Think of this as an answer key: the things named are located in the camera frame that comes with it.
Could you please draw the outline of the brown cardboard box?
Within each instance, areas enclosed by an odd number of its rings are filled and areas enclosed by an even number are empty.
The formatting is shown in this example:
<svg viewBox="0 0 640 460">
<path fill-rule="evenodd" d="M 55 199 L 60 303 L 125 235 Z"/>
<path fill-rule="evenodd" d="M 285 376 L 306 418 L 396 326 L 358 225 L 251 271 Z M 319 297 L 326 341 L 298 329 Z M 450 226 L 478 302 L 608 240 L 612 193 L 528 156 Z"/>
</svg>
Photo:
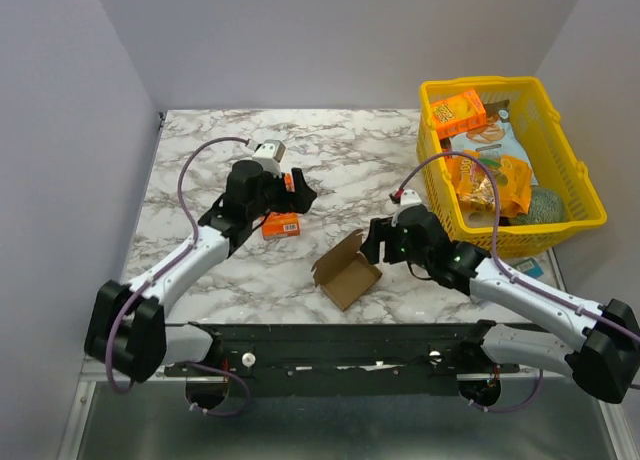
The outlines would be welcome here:
<svg viewBox="0 0 640 460">
<path fill-rule="evenodd" d="M 362 244 L 363 230 L 356 229 L 320 257 L 311 269 L 314 286 L 342 312 L 382 277 L 382 272 L 360 252 Z"/>
</svg>

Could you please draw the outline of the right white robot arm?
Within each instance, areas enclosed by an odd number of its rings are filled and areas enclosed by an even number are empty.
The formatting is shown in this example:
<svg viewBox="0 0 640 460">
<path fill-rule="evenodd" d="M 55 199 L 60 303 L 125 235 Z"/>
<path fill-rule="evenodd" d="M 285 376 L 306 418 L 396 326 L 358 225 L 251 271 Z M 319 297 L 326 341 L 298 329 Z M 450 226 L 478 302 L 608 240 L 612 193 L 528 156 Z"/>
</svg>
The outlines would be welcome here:
<svg viewBox="0 0 640 460">
<path fill-rule="evenodd" d="M 611 404 L 621 403 L 631 389 L 639 371 L 639 323 L 628 304 L 617 299 L 601 304 L 520 275 L 487 250 L 450 239 L 422 204 L 372 219 L 360 251 L 371 264 L 418 266 L 441 287 L 495 303 L 537 325 L 526 331 L 489 324 L 482 337 L 460 347 L 467 369 L 532 366 L 569 377 Z"/>
</svg>

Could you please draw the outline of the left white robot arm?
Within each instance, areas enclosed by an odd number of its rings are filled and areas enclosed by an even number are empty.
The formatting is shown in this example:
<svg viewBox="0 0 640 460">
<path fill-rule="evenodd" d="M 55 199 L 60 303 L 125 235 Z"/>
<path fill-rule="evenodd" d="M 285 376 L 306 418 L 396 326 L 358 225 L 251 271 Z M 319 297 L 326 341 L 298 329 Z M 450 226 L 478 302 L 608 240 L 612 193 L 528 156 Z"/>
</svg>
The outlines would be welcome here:
<svg viewBox="0 0 640 460">
<path fill-rule="evenodd" d="M 135 383 L 168 364 L 187 363 L 201 375 L 222 360 L 214 335 L 192 323 L 169 324 L 176 302 L 205 273 L 226 261 L 254 232 L 255 221 L 272 213 L 305 214 L 317 198 L 303 172 L 294 168 L 288 185 L 282 174 L 255 160 L 233 164 L 224 192 L 199 220 L 194 232 L 146 273 L 125 282 L 110 280 L 96 296 L 85 353 Z"/>
</svg>

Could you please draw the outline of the orange product box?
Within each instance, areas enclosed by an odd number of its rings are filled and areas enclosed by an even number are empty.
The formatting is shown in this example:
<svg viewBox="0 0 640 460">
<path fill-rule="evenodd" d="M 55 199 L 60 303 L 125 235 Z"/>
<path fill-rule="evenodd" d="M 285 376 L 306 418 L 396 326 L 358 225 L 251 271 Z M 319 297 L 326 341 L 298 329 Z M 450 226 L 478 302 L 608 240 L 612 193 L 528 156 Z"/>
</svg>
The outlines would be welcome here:
<svg viewBox="0 0 640 460">
<path fill-rule="evenodd" d="M 299 215 L 295 212 L 270 213 L 261 225 L 261 233 L 264 240 L 299 236 Z"/>
</svg>

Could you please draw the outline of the orange snack box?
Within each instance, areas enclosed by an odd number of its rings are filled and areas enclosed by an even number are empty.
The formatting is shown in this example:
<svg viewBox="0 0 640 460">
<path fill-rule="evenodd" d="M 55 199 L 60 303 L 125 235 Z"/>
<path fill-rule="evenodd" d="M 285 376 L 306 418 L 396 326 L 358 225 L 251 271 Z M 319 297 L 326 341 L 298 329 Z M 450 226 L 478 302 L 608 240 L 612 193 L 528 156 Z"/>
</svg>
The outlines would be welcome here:
<svg viewBox="0 0 640 460">
<path fill-rule="evenodd" d="M 430 105 L 439 138 L 455 136 L 487 123 L 487 114 L 475 89 L 464 91 Z"/>
</svg>

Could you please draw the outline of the yellow plastic basket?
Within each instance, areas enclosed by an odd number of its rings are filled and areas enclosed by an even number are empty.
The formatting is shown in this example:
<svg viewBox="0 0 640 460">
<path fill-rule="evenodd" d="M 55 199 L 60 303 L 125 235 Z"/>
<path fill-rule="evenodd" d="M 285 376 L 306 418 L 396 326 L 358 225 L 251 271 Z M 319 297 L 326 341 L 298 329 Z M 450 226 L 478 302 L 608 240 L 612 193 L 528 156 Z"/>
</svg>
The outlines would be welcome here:
<svg viewBox="0 0 640 460">
<path fill-rule="evenodd" d="M 436 133 L 430 105 L 475 89 L 486 114 L 507 108 L 516 138 L 531 165 L 509 155 L 486 158 L 476 152 L 452 151 L 449 138 Z M 577 160 L 561 127 L 561 116 L 535 77 L 476 76 L 426 81 L 420 87 L 419 160 L 432 211 L 449 236 L 488 248 L 503 257 L 537 255 L 589 229 L 605 225 L 607 213 Z M 531 190 L 539 185 L 564 201 L 561 223 L 511 226 L 526 214 Z"/>
</svg>

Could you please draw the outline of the small blue white packet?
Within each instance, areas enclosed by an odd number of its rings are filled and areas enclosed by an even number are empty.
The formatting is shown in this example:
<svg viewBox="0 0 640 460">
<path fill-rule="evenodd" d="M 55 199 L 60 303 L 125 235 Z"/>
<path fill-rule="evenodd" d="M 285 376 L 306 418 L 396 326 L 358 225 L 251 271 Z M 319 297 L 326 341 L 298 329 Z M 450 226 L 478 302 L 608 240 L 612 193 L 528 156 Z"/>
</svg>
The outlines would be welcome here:
<svg viewBox="0 0 640 460">
<path fill-rule="evenodd" d="M 534 258 L 527 258 L 514 263 L 513 268 L 534 279 L 540 278 L 544 274 L 543 269 Z"/>
</svg>

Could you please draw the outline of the light blue snack bag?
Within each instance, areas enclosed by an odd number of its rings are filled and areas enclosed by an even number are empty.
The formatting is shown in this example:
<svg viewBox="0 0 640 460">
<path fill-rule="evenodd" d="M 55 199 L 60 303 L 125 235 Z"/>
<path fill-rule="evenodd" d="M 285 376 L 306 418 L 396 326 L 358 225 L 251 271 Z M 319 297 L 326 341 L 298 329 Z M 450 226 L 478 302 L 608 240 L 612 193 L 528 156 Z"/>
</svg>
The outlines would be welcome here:
<svg viewBox="0 0 640 460">
<path fill-rule="evenodd" d="M 487 115 L 485 125 L 450 137 L 449 149 L 476 152 L 486 158 L 509 155 L 531 165 L 524 147 L 516 138 L 507 108 L 499 108 Z"/>
</svg>

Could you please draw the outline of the green mesh sponge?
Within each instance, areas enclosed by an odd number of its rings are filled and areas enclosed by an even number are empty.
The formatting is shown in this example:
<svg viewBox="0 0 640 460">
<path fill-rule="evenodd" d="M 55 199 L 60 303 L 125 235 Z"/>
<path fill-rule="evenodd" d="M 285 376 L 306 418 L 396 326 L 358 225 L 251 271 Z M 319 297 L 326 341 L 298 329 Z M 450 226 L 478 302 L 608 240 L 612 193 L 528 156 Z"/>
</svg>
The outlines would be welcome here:
<svg viewBox="0 0 640 460">
<path fill-rule="evenodd" d="M 534 185 L 526 214 L 518 214 L 509 220 L 511 226 L 561 223 L 567 219 L 563 199 L 555 191 Z"/>
</svg>

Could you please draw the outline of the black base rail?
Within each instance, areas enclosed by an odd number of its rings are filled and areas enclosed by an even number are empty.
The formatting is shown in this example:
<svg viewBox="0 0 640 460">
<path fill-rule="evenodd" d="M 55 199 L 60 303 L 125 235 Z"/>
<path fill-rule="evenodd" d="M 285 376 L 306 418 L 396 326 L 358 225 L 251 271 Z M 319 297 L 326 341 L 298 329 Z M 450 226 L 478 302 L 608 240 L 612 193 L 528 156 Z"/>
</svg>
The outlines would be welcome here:
<svg viewBox="0 0 640 460">
<path fill-rule="evenodd" d="M 203 378 L 211 367 L 236 374 L 255 397 L 458 396 L 495 404 L 498 366 L 480 348 L 490 321 L 450 324 L 212 325 L 203 369 L 166 368 Z"/>
</svg>

